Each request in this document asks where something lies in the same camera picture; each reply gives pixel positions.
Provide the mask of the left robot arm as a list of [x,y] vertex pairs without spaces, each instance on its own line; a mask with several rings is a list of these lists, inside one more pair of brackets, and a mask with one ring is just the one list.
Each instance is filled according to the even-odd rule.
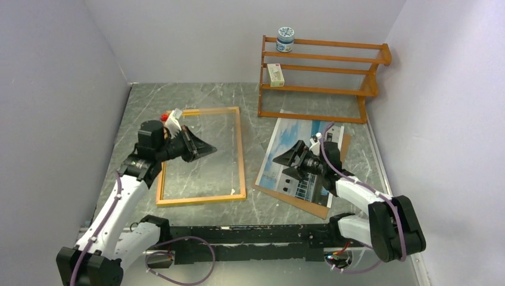
[[180,157],[192,162],[216,152],[216,147],[177,122],[143,122],[132,153],[116,172],[116,184],[95,221],[74,247],[63,247],[56,263],[63,285],[120,285],[124,272],[149,248],[164,250],[176,242],[169,220],[147,215],[135,230],[123,228],[140,199],[162,169]]

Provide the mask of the yellow wooden photo frame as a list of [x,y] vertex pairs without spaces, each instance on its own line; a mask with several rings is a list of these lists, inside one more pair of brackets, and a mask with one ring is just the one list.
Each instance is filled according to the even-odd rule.
[[241,132],[241,116],[239,107],[222,107],[222,108],[202,108],[202,109],[189,109],[175,113],[175,118],[180,116],[200,116],[205,114],[226,114],[232,113],[235,116],[235,139],[238,156],[238,175],[239,175],[239,193],[232,193],[230,195],[217,195],[211,197],[193,197],[193,198],[176,198],[164,199],[165,187],[165,174],[166,162],[162,163],[161,173],[158,176],[157,192],[155,198],[155,205],[157,207],[171,207],[171,206],[185,206],[190,204],[204,204],[204,203],[219,203],[225,201],[240,201],[247,198],[247,190],[245,184],[245,167],[244,167],[244,154],[242,146],[242,132]]

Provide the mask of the brown cardboard backing board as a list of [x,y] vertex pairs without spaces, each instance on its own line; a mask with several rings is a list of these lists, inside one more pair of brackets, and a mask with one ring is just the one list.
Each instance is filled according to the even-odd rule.
[[342,170],[342,162],[347,154],[350,139],[351,137],[345,134],[339,142],[329,141],[329,148],[323,154],[320,152],[319,158],[327,167],[325,176],[309,174],[303,180],[298,181],[284,175],[282,171],[287,166],[273,162],[273,159],[281,153],[275,156],[266,156],[252,186],[280,201],[321,219],[326,219],[332,206],[332,200],[336,196],[337,173],[329,167],[323,156],[327,156],[336,168]]

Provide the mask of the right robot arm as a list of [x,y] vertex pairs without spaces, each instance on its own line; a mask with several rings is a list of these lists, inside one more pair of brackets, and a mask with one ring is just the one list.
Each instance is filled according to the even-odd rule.
[[334,247],[350,239],[371,247],[382,262],[405,260],[426,249],[426,240],[412,201],[405,195],[392,197],[366,185],[342,166],[336,142],[318,142],[308,147],[297,141],[273,162],[283,165],[282,173],[300,180],[307,175],[319,179],[327,191],[361,210],[366,217],[346,213],[333,217],[327,232]]

